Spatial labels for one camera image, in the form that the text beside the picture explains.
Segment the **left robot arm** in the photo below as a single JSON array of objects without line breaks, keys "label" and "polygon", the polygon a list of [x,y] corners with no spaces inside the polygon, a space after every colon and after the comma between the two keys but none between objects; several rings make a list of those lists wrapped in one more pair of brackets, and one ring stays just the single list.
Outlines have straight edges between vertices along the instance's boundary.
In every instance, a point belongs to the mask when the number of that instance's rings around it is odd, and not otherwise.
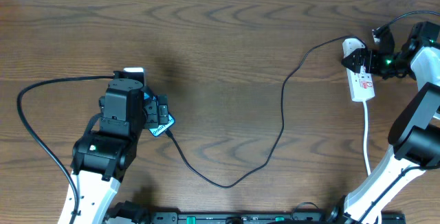
[{"label": "left robot arm", "polygon": [[150,223],[149,211],[125,201],[110,204],[136,157],[142,131],[158,137],[175,123],[168,98],[146,85],[141,67],[115,71],[84,135],[74,144],[71,178],[59,223]]}]

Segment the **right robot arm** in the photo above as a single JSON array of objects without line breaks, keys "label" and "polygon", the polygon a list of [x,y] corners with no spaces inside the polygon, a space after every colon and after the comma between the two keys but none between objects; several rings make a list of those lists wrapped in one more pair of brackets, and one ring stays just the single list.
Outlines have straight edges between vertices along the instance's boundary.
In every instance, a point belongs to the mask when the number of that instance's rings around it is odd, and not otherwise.
[{"label": "right robot arm", "polygon": [[373,30],[378,49],[368,49],[354,36],[343,44],[342,65],[349,72],[383,79],[410,76],[418,92],[393,123],[385,156],[364,182],[342,197],[329,223],[376,223],[388,203],[413,179],[439,168],[439,26],[416,23],[400,52],[388,25]]}]

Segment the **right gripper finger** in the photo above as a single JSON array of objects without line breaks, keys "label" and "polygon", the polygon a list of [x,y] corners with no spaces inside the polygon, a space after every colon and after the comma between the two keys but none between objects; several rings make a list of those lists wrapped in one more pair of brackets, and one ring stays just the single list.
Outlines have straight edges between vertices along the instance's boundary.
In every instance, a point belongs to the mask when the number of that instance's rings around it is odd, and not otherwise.
[{"label": "right gripper finger", "polygon": [[360,61],[352,61],[352,60],[348,60],[348,61],[344,61],[343,65],[351,70],[353,73],[357,73],[359,74],[361,72],[361,69],[363,68],[363,62]]},{"label": "right gripper finger", "polygon": [[357,48],[353,50],[348,56],[342,59],[343,65],[363,65],[366,56],[366,48]]}]

